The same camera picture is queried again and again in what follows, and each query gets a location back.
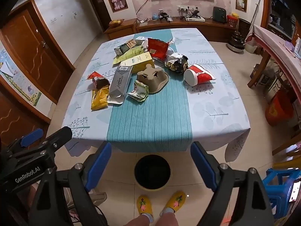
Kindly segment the yellow snack bag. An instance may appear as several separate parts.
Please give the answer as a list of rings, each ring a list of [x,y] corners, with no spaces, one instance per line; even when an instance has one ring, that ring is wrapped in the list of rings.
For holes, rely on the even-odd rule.
[[[92,91],[91,110],[96,111],[108,105],[107,97],[109,95],[109,85],[102,87],[99,90]]]

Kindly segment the red torn wrapper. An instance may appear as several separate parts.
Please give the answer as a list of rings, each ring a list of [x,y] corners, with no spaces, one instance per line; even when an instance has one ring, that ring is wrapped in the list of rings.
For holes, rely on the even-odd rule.
[[[100,90],[103,87],[110,86],[110,82],[107,78],[94,71],[89,76],[87,76],[87,80],[92,80],[95,89]]]

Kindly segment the grey silver carton box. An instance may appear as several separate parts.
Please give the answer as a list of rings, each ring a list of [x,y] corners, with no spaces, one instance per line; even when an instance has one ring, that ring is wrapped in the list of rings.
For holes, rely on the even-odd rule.
[[[107,98],[109,104],[123,104],[130,83],[132,68],[132,66],[117,67]]]

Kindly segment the green white wrapper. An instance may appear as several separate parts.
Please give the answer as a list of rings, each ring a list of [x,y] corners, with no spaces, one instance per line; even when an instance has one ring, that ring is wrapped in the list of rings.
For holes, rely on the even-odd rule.
[[[134,82],[134,89],[131,92],[127,93],[127,96],[133,98],[138,102],[143,102],[148,97],[148,94],[149,94],[149,87],[144,83],[136,80]]]

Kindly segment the red paper cup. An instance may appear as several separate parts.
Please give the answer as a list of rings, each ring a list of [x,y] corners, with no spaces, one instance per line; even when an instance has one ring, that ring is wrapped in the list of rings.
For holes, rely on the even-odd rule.
[[[194,64],[188,67],[184,72],[184,80],[186,83],[194,87],[196,85],[216,80],[215,76],[201,65]]]

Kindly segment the brown pulp cup carrier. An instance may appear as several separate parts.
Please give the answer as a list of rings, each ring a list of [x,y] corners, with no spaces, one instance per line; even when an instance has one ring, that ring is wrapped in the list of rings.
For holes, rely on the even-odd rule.
[[[137,73],[137,80],[149,87],[149,93],[154,94],[162,90],[168,83],[169,76],[162,68],[152,68],[147,64],[144,71]]]

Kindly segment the yellow rectangular carton box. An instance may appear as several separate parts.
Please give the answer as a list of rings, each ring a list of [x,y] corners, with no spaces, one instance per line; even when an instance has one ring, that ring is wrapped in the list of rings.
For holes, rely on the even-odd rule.
[[[152,68],[155,68],[155,64],[151,57],[150,52],[139,54],[132,58],[126,59],[120,63],[121,67],[132,67],[131,74],[138,73],[139,71],[144,71],[147,64],[150,64]]]

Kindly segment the green brown milk carton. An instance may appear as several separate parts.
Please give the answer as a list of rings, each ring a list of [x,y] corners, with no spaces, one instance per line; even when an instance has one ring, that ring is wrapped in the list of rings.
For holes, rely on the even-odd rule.
[[[137,45],[135,39],[131,39],[127,41],[126,43],[121,44],[120,46],[114,48],[114,52],[116,53],[116,56],[121,56],[124,53],[126,53],[129,49],[135,47]]]

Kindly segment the red foil snack bag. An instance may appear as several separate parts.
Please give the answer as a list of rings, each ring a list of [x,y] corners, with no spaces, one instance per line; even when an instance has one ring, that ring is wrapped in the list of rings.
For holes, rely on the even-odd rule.
[[[148,38],[147,50],[153,58],[164,61],[169,47],[169,42]]]

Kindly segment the yellow-green foil bag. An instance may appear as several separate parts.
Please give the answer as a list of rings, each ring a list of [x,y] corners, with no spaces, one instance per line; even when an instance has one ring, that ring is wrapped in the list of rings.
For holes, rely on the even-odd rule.
[[[139,45],[137,47],[133,47],[126,51],[123,55],[121,56],[116,56],[113,60],[113,65],[118,64],[124,60],[130,59],[134,56],[143,54],[145,52],[145,48],[142,45]]]

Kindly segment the yellow slipper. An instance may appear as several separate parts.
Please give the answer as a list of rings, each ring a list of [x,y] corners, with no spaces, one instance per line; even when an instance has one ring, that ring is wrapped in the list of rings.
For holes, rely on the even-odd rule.
[[[153,210],[151,201],[147,195],[140,195],[137,199],[137,210],[139,215],[146,216],[150,223],[153,223]]]
[[[176,191],[166,203],[160,216],[166,213],[176,213],[185,203],[186,194],[183,191]]]

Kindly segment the wooden door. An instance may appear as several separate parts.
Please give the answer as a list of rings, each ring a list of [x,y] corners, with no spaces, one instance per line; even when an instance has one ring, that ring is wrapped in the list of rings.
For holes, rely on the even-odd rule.
[[[52,102],[58,102],[75,67],[44,22],[34,0],[13,9],[1,41],[22,73]]]

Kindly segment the red plastic bucket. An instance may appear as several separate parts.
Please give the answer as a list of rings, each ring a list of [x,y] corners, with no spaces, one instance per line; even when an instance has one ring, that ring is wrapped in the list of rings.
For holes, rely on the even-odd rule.
[[[265,118],[269,125],[276,126],[290,120],[294,109],[284,90],[279,90],[265,110]]]

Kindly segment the wooden tv cabinet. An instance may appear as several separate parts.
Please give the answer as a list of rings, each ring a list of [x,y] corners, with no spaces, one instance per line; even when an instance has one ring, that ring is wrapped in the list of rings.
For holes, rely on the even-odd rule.
[[[108,28],[105,30],[105,34],[112,40],[140,32],[176,28],[196,28],[208,41],[224,43],[228,42],[234,31],[236,31],[236,28],[230,27],[228,24],[215,22],[212,19],[206,19],[204,22],[195,22],[174,17],[172,22],[157,20],[139,23],[137,19],[130,19],[123,21],[117,27]]]

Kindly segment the red basket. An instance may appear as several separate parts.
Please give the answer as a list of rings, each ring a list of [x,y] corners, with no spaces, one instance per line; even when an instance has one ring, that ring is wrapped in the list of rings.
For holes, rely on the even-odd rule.
[[[227,15],[227,23],[230,27],[236,28],[239,18],[233,15]]]

